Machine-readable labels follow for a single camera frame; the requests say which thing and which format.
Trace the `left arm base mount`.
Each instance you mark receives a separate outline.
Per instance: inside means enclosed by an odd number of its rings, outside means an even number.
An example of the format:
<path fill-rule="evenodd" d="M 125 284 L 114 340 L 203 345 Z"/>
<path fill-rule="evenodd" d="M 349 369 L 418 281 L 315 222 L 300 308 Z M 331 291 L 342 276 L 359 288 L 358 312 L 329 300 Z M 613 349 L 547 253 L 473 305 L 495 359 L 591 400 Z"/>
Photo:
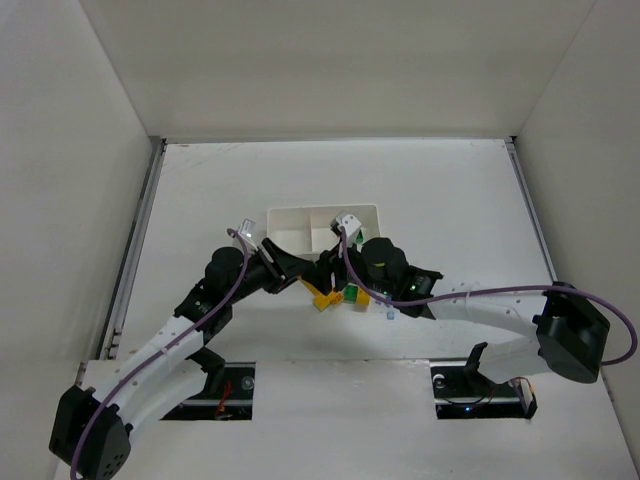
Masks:
<path fill-rule="evenodd" d="M 186 399 L 164 417 L 164 421 L 250 421 L 253 415 L 255 362 L 226 362 L 203 348 L 193 354 L 207 374 L 203 389 Z"/>

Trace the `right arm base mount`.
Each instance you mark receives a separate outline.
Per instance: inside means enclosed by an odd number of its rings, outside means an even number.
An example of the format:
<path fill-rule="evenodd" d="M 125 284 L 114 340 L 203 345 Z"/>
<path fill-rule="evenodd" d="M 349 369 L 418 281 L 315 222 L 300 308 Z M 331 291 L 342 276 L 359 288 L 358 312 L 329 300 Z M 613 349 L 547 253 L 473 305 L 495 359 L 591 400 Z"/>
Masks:
<path fill-rule="evenodd" d="M 473 347 L 466 362 L 430 364 L 434 408 L 439 420 L 532 420 L 538 402 L 531 382 L 515 377 L 496 384 L 478 372 L 483 342 Z"/>

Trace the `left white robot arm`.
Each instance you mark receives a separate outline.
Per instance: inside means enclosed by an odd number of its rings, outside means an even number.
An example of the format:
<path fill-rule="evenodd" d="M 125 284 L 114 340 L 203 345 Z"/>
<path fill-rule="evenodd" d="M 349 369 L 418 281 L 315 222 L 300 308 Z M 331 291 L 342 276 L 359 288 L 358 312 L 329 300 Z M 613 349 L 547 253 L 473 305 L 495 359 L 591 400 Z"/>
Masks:
<path fill-rule="evenodd" d="M 49 450 L 73 479 L 111 479 L 145 421 L 199 393 L 223 359 L 207 343 L 231 320 L 232 307 L 258 290 L 277 294 L 311 271 L 310 260 L 270 239 L 214 251 L 204 276 L 165 325 L 103 383 L 69 387 L 58 402 Z"/>

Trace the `yellow long lego brick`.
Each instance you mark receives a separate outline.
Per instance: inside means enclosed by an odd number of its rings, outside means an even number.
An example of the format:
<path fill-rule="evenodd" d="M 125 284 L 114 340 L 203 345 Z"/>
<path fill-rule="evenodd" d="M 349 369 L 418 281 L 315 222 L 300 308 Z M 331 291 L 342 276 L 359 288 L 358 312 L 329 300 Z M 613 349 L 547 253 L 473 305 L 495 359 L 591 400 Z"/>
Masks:
<path fill-rule="evenodd" d="M 301 276 L 298 277 L 298 280 L 314 297 L 321 295 L 321 292 L 315 286 L 304 280 Z"/>

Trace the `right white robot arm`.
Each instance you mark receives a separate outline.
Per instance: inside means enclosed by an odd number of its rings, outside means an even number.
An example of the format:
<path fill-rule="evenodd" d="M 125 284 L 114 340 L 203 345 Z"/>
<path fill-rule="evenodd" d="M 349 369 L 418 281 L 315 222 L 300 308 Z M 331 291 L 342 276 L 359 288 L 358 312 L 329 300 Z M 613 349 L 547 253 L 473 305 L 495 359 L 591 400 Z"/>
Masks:
<path fill-rule="evenodd" d="M 515 334 L 511 341 L 473 347 L 467 372 L 483 381 L 502 384 L 546 372 L 584 384 L 598 378 L 610 323 L 568 284 L 489 288 L 456 281 L 410 264 L 388 238 L 346 253 L 335 246 L 303 278 L 324 295 L 354 283 L 411 318 L 467 321 Z"/>

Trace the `green small lego brick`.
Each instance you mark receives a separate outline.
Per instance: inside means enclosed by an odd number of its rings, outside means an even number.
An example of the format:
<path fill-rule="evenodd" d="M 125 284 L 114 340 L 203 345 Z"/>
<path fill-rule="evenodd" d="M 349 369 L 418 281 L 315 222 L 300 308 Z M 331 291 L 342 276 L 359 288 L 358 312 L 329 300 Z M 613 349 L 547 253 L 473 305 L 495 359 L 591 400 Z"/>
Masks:
<path fill-rule="evenodd" d="M 359 287 L 349 284 L 343 291 L 344 300 L 351 303 L 356 303 L 359 295 Z"/>

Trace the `yellow curved lego brick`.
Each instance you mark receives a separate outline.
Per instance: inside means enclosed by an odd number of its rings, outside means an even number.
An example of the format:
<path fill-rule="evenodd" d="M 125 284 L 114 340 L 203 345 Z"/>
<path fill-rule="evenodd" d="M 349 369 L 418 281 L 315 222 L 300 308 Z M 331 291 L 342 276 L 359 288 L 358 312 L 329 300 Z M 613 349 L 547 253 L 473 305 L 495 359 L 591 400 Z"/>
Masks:
<path fill-rule="evenodd" d="M 371 301 L 371 297 L 363 290 L 359 290 L 358 293 L 356 294 L 356 299 L 354 303 L 355 309 L 360 312 L 366 312 L 369 308 L 370 301 Z"/>

